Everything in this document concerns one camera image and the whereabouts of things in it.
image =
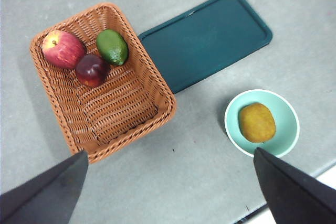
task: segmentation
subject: plastic tray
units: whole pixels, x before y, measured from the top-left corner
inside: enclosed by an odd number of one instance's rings
[[[272,32],[245,0],[209,0],[139,38],[177,93],[269,44]]]

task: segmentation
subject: bowl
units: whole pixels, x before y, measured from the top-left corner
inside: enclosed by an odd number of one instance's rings
[[[265,105],[271,111],[276,124],[276,134],[264,143],[248,141],[239,128],[239,111],[256,102]],[[290,103],[282,96],[263,89],[248,90],[234,97],[226,108],[224,123],[231,142],[250,157],[254,156],[257,147],[282,157],[294,148],[300,134],[299,119]]]

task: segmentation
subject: plum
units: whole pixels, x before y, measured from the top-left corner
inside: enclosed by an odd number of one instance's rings
[[[110,65],[94,54],[84,55],[75,67],[76,77],[80,83],[95,88],[105,82]]]

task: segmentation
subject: bowl rim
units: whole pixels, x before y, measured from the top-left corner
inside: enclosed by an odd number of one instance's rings
[[[283,100],[283,102],[285,102],[285,104],[291,109],[293,115],[294,115],[294,118],[295,118],[295,122],[296,122],[296,134],[295,134],[295,138],[293,140],[293,142],[291,143],[291,145],[283,152],[281,152],[280,154],[278,155],[275,155],[277,157],[283,157],[284,155],[288,154],[293,148],[294,146],[296,145],[298,139],[299,139],[299,135],[300,135],[300,123],[299,123],[299,118],[298,118],[298,115],[295,111],[295,109],[293,108],[293,106],[284,98],[282,97],[281,95],[273,92],[273,91],[269,91],[269,90],[266,90],[266,89],[250,89],[250,90],[246,90],[238,95],[236,95],[231,101],[230,103],[228,104],[228,106],[226,107],[226,110],[225,110],[225,114],[224,114],[224,125],[225,125],[225,131],[226,131],[226,134],[228,136],[228,138],[230,139],[230,141],[235,145],[235,147],[240,150],[241,152],[243,152],[244,154],[246,154],[247,156],[250,156],[250,157],[254,157],[254,154],[251,154],[250,152],[247,152],[246,150],[244,150],[243,148],[241,148],[237,143],[236,141],[232,138],[229,130],[228,130],[228,126],[227,126],[227,114],[228,114],[228,111],[231,107],[231,105],[239,98],[241,97],[242,95],[246,94],[246,93],[251,93],[251,92],[256,92],[256,91],[261,91],[261,92],[265,92],[265,93],[270,93],[272,95],[275,95],[276,97],[280,98],[281,100]]]

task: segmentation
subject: brown wicker basket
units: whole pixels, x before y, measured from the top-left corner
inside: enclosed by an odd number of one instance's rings
[[[118,31],[127,42],[129,58],[111,67],[104,84],[81,85],[74,70],[60,69],[45,60],[42,42],[52,30],[77,36],[87,53],[99,54],[96,36]],[[117,6],[101,3],[37,34],[30,52],[70,151],[86,150],[97,162],[169,121],[176,100]]]

